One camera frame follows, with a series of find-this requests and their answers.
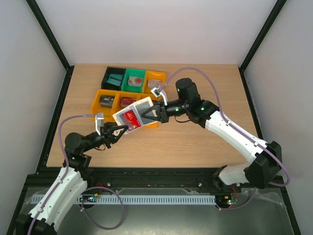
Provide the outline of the red VIP credit card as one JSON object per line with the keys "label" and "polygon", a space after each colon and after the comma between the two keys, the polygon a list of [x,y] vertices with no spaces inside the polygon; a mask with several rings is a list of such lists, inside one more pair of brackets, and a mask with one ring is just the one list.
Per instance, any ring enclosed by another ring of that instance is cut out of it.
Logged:
{"label": "red VIP credit card", "polygon": [[141,123],[133,110],[124,112],[120,117],[124,124],[128,126],[128,131],[141,127]]}

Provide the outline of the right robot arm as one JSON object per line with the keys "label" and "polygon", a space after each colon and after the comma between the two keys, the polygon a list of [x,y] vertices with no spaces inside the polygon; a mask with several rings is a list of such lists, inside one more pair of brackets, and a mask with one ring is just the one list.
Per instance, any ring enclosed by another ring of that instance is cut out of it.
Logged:
{"label": "right robot arm", "polygon": [[213,186],[223,192],[230,185],[249,183],[264,189],[273,184],[273,178],[281,170],[281,146],[272,141],[262,140],[228,119],[220,107],[201,99],[196,84],[190,78],[176,82],[178,99],[160,101],[140,112],[143,119],[167,123],[170,117],[187,115],[189,120],[211,131],[237,149],[246,159],[245,164],[222,166],[217,170]]}

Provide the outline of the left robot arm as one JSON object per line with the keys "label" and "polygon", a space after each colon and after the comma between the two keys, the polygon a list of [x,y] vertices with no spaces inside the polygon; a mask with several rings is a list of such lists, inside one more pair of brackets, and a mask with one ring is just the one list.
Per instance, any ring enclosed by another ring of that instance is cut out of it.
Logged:
{"label": "left robot arm", "polygon": [[104,145],[110,148],[127,131],[126,125],[107,122],[83,136],[72,132],[65,138],[65,161],[55,181],[40,202],[16,220],[18,235],[55,235],[66,214],[86,190],[93,190],[91,157],[85,152]]}

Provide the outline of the black card stack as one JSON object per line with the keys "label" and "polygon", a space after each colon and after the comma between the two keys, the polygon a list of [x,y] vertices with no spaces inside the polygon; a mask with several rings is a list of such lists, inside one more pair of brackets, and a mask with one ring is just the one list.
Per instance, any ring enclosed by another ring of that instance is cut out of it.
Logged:
{"label": "black card stack", "polygon": [[114,95],[101,95],[99,98],[99,103],[101,107],[111,108],[114,102]]}

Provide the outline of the white red card stack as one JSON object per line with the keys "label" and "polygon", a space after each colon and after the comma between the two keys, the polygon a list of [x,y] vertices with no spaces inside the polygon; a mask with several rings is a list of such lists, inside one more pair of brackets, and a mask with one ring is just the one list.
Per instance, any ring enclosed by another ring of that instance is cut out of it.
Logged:
{"label": "white red card stack", "polygon": [[128,85],[133,87],[141,87],[143,82],[142,77],[138,76],[129,76]]}

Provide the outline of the yellow bin front right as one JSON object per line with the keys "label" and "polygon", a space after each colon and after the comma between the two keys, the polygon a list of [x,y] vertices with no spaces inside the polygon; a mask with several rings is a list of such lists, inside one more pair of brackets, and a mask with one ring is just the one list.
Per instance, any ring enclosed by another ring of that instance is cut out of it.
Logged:
{"label": "yellow bin front right", "polygon": [[[137,96],[139,99],[143,99],[143,98],[146,98],[146,97],[150,97],[152,102],[154,104],[156,104],[160,99],[159,98],[156,98],[153,94],[144,94],[144,93],[139,93],[139,95]],[[148,124],[146,125],[146,127],[151,127],[151,128],[157,128],[158,124],[155,122],[155,123],[152,123],[152,124]]]}

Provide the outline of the yellow bin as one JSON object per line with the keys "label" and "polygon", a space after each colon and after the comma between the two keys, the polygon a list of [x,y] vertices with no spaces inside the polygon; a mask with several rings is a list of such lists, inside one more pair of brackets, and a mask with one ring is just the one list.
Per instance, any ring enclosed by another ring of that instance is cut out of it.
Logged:
{"label": "yellow bin", "polygon": [[143,88],[142,88],[142,93],[144,94],[152,94],[151,89],[147,86],[148,80],[149,79],[157,79],[162,81],[162,85],[164,85],[166,81],[166,73],[164,72],[158,72],[158,71],[146,71],[145,78],[144,78],[144,83],[143,83]]}
{"label": "yellow bin", "polygon": [[133,98],[136,98],[136,100],[138,101],[139,100],[139,98],[137,97],[138,95],[139,93],[124,92],[124,91],[117,92],[114,98],[111,114],[113,115],[114,113],[123,109],[120,107],[120,99],[122,97],[133,97]]}
{"label": "yellow bin", "polygon": [[[154,104],[156,104],[160,99],[159,98],[156,98],[153,94],[144,94],[144,93],[139,93],[139,95],[137,96],[139,99],[143,99],[143,98],[146,98],[146,97],[150,97],[152,102]],[[157,128],[158,124],[155,122],[155,123],[152,123],[152,124],[148,124],[146,125],[146,127],[151,127],[151,128]]]}
{"label": "yellow bin", "polygon": [[115,90],[99,89],[96,92],[94,101],[93,101],[91,109],[90,109],[90,113],[91,114],[103,113],[105,122],[114,122],[114,119],[112,117],[113,103],[111,104],[110,107],[102,107],[101,103],[100,103],[100,98],[102,95],[108,95],[108,96],[112,96],[113,98],[115,98],[116,94],[117,94],[117,91],[115,91]]}

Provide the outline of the yellow bin front middle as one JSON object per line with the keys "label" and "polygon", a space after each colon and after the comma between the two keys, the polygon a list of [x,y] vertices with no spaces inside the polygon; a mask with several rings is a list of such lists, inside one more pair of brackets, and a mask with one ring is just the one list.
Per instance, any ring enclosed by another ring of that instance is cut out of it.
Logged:
{"label": "yellow bin front middle", "polygon": [[137,97],[138,95],[139,93],[124,92],[124,91],[117,92],[114,98],[111,114],[113,115],[114,113],[123,109],[120,107],[120,99],[122,97],[133,97],[133,98],[136,98],[136,100],[138,101],[139,100],[139,98]]}

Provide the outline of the yellow bin front left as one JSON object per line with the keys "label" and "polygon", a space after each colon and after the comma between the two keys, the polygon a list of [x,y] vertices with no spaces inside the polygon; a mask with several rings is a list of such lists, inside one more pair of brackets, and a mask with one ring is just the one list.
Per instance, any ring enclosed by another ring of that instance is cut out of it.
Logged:
{"label": "yellow bin front left", "polygon": [[116,94],[117,94],[117,91],[115,91],[115,90],[99,89],[96,92],[94,101],[93,101],[91,109],[90,109],[90,113],[91,114],[103,113],[105,122],[114,122],[114,119],[112,117],[113,103],[111,104],[110,107],[102,107],[101,103],[100,103],[100,98],[102,95],[108,95],[108,96],[112,96],[113,98],[115,98]]}

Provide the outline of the yellow bin back right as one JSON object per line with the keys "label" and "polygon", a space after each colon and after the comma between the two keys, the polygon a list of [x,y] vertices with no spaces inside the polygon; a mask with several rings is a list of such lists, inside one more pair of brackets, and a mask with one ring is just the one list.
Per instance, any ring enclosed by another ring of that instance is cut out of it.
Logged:
{"label": "yellow bin back right", "polygon": [[142,88],[142,93],[144,94],[152,94],[151,89],[147,86],[148,80],[149,79],[157,79],[162,81],[162,85],[164,85],[166,81],[166,73],[164,72],[158,72],[158,71],[146,71],[145,78],[144,78],[144,83],[143,83],[143,88]]}

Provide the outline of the green storage bin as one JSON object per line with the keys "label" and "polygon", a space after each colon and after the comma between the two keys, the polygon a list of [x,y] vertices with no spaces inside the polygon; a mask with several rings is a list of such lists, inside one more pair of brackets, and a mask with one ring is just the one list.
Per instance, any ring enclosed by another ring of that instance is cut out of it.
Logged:
{"label": "green storage bin", "polygon": [[132,93],[141,93],[145,75],[145,70],[126,69],[121,90]]}

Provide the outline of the black storage bin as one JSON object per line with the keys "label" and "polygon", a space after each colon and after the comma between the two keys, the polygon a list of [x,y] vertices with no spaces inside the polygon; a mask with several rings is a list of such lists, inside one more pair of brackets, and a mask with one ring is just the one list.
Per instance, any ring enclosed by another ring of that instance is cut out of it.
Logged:
{"label": "black storage bin", "polygon": [[105,74],[104,74],[104,77],[103,77],[102,82],[101,82],[101,89],[120,91],[121,86],[122,86],[122,82],[121,82],[120,86],[115,86],[115,85],[107,83],[107,79],[111,73],[123,75],[123,79],[122,79],[122,82],[123,82],[124,76],[126,73],[126,69],[125,68],[116,68],[116,67],[107,67]]}

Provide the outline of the black frame post left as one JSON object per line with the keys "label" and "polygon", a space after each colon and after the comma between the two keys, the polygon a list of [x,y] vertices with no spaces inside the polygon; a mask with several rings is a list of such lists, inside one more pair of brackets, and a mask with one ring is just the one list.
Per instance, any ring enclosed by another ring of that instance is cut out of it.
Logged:
{"label": "black frame post left", "polygon": [[30,10],[32,11],[34,17],[36,18],[37,22],[39,23],[41,29],[43,30],[46,38],[48,39],[49,43],[51,44],[53,50],[55,51],[58,59],[60,60],[62,66],[66,71],[71,69],[71,65],[69,64],[65,54],[63,53],[53,31],[51,30],[44,14],[42,13],[38,3],[36,0],[26,0]]}

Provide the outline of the black frame post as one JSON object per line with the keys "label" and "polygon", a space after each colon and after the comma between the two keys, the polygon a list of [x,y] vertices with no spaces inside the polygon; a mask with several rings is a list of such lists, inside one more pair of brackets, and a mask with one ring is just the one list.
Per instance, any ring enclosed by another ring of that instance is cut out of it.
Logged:
{"label": "black frame post", "polygon": [[69,64],[65,54],[63,53],[53,31],[51,30],[44,14],[42,13],[38,3],[36,0],[26,0],[30,10],[32,11],[34,17],[36,18],[37,22],[39,23],[41,29],[43,30],[46,38],[48,39],[49,43],[51,44],[53,50],[55,51],[58,59],[60,60],[62,66],[66,71],[71,69],[71,65]]}
{"label": "black frame post", "polygon": [[245,56],[241,66],[239,67],[240,74],[243,74],[245,70],[248,68],[248,65],[252,61],[254,55],[256,54],[257,50],[259,49],[260,45],[262,44],[263,40],[265,39],[267,33],[271,29],[272,25],[274,24],[275,20],[277,19],[286,2],[287,0],[276,1],[275,5],[273,6],[272,10],[267,16],[267,19],[265,20],[263,26],[261,27],[257,37],[255,38],[251,48],[249,49],[247,55]]}

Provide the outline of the black frame post right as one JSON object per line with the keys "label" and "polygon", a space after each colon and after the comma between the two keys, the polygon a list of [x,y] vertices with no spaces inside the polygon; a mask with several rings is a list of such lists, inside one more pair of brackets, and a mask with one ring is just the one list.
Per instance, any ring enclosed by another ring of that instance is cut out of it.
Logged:
{"label": "black frame post right", "polygon": [[239,67],[240,74],[243,74],[245,70],[248,68],[248,65],[252,61],[254,55],[256,54],[257,50],[259,49],[260,45],[262,44],[263,40],[265,39],[267,33],[271,29],[272,25],[274,24],[275,20],[277,19],[286,2],[287,0],[276,1],[275,5],[273,6],[272,10],[267,16],[267,19],[265,20],[263,26],[261,27],[257,37],[255,38],[251,48],[249,49],[247,55],[245,56],[241,66]]}

